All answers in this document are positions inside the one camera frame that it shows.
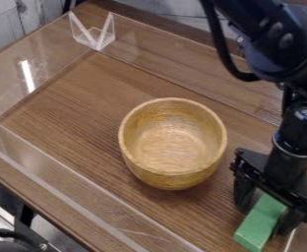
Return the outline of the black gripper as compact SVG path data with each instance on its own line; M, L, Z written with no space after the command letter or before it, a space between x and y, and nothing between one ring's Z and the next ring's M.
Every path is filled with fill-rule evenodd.
M239 148L231 163L234 204L247 214L264 192L287 208L275 226L287 235L307 222L307 132L278 131L270 153Z

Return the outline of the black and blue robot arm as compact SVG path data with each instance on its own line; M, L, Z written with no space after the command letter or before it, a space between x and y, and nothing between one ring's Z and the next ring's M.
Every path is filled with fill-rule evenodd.
M307 7L280 0L200 0L220 61L244 82L282 89L282 121L268 154L235 151L234 201L250 207L258 189L286 212L276 232L307 222Z

